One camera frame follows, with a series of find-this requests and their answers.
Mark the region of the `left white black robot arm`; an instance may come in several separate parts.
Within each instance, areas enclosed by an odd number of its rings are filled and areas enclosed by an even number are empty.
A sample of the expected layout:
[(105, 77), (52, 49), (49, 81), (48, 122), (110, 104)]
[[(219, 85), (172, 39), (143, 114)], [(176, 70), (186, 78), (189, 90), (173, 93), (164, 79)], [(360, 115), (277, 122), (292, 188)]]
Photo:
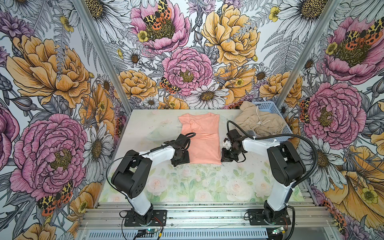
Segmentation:
[(132, 209), (123, 217), (124, 227), (164, 227), (166, 210), (155, 210), (144, 189), (152, 167), (170, 162), (173, 167), (189, 164), (189, 146), (196, 133), (180, 134), (176, 140), (167, 141), (160, 147), (147, 152), (129, 150), (122, 157), (110, 185), (123, 194)]

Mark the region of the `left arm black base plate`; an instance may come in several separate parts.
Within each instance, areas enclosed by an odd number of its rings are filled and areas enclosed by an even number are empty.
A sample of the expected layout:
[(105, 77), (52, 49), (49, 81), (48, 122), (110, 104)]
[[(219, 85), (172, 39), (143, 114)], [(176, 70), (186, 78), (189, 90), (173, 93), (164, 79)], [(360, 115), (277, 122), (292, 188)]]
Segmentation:
[(167, 222), (167, 210), (150, 210), (144, 216), (129, 210), (124, 217), (125, 227), (164, 227)]

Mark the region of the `light blue plastic basket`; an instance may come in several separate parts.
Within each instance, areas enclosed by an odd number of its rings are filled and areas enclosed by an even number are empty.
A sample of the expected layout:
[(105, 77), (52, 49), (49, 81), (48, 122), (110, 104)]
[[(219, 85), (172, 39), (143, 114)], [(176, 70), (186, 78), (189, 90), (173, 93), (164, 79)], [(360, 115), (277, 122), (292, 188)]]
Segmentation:
[(255, 126), (248, 133), (254, 137), (292, 134), (277, 106), (271, 102), (253, 102), (257, 108)]

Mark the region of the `peach graphic t-shirt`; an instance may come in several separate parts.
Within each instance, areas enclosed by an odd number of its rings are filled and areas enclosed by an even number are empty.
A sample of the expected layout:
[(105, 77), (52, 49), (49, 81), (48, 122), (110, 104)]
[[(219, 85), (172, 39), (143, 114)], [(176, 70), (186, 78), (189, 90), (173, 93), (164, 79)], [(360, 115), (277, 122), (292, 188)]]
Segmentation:
[(179, 117), (182, 134), (195, 133), (191, 138), (189, 156), (191, 164), (221, 165), (221, 147), (219, 136), (220, 116), (185, 114)]

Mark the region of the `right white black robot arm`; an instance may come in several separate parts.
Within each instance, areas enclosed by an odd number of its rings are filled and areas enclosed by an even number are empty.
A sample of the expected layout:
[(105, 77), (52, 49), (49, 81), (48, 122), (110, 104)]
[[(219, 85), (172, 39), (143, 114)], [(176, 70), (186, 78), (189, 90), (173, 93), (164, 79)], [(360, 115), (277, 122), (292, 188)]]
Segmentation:
[(306, 173), (299, 154), (289, 141), (280, 142), (280, 138), (297, 137), (293, 134), (279, 134), (256, 138), (242, 136), (235, 129), (227, 132), (222, 148), (222, 162), (239, 162), (239, 155), (248, 152), (268, 157), (275, 182), (272, 192), (264, 203), (264, 209), (254, 212), (252, 220), (261, 224), (274, 225), (288, 214), (288, 201), (295, 186)]

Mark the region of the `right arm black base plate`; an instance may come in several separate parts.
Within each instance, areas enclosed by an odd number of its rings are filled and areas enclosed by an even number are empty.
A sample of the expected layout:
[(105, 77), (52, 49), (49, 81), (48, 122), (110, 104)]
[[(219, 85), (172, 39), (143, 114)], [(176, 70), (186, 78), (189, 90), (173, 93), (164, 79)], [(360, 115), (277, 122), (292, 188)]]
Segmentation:
[(244, 219), (250, 222), (251, 226), (258, 225), (290, 225), (291, 219), (287, 209), (275, 212), (268, 209), (249, 209), (244, 215)]

